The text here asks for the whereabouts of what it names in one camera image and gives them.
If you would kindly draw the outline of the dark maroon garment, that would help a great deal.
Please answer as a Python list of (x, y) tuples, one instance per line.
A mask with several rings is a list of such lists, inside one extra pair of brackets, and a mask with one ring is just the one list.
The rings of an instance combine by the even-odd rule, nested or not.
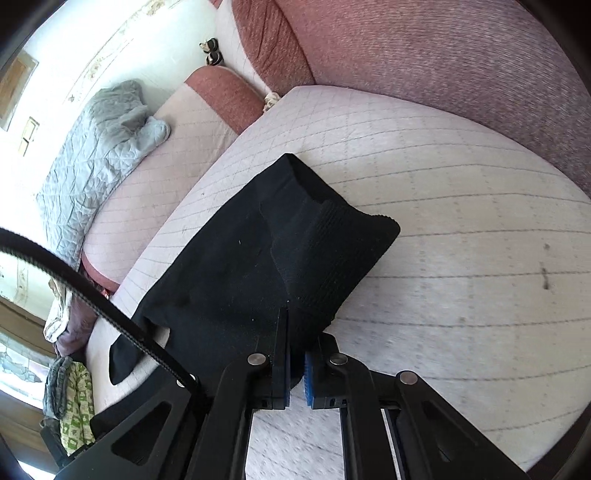
[[(110, 298), (118, 288), (118, 284), (89, 271), (83, 264), (79, 273), (106, 298)], [(98, 315), (79, 296), (67, 292), (63, 319), (67, 321), (65, 330), (57, 337), (56, 352), (62, 356), (84, 356), (85, 347), (94, 329)]]

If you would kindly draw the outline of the framed wall picture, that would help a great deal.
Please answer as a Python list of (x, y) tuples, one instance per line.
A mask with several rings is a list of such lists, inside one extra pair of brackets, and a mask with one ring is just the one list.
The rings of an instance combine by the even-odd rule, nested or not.
[(0, 127), (9, 129), (12, 117), (38, 62), (25, 50), (16, 56), (1, 78)]

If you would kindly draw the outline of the black pants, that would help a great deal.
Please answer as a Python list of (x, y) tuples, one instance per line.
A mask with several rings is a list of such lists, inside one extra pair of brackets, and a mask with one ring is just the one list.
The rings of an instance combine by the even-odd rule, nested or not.
[(305, 343), (332, 323), (400, 231), (284, 154), (191, 238), (132, 320), (148, 335), (167, 329), (167, 352), (213, 394), (224, 368), (287, 317), (290, 376), (298, 381)]

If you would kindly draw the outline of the small dark wall ornament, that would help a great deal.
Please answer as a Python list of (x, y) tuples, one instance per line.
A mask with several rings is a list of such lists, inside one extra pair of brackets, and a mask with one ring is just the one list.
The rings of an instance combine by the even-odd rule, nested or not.
[(219, 43), (216, 38), (211, 38), (199, 43), (200, 49), (205, 54), (207, 66), (218, 66), (223, 63), (223, 56), (219, 50)]

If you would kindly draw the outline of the pink quilted back cushion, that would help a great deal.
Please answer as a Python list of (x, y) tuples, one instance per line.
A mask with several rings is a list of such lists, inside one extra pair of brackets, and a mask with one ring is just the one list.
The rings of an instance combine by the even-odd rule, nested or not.
[(116, 291), (193, 185), (250, 124), (263, 98), (226, 67), (195, 70), (156, 111), (168, 139), (146, 156), (99, 209), (81, 261), (90, 278)]

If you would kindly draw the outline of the beige folded cloth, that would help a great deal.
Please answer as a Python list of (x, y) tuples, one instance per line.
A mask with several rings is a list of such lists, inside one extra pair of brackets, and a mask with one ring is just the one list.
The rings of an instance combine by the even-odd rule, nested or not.
[(67, 328), (73, 294), (64, 284), (53, 278), (49, 280), (48, 285), (54, 298), (45, 321), (43, 335), (48, 342), (56, 343)]

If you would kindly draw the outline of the red sofa backrest cushion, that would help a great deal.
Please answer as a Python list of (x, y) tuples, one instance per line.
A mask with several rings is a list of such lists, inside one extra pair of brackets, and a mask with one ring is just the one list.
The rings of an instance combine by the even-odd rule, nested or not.
[(518, 1), (224, 1), (267, 87), (421, 103), (517, 141), (590, 186), (590, 76)]

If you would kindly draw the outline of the green patterned folded cloth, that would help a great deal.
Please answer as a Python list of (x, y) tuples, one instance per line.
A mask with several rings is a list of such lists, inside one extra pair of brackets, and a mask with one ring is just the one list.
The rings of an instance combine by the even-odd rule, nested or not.
[(91, 375), (82, 363), (73, 362), (68, 369), (66, 409), (60, 420), (60, 440), (67, 455), (95, 441), (90, 428), (94, 414)]

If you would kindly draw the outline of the dark grey folded garment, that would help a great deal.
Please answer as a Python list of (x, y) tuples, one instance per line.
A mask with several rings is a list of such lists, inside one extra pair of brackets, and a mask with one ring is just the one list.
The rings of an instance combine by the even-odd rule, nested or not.
[(49, 367), (43, 396), (43, 414), (48, 418), (61, 420), (67, 408), (67, 382), (73, 360), (57, 358)]

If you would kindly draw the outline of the grey quilted blanket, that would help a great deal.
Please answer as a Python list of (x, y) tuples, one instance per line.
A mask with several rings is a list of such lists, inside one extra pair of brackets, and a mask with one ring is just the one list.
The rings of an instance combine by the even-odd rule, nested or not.
[(164, 143), (138, 82), (99, 90), (68, 132), (36, 196), (50, 250), (76, 269), (91, 224), (116, 188)]

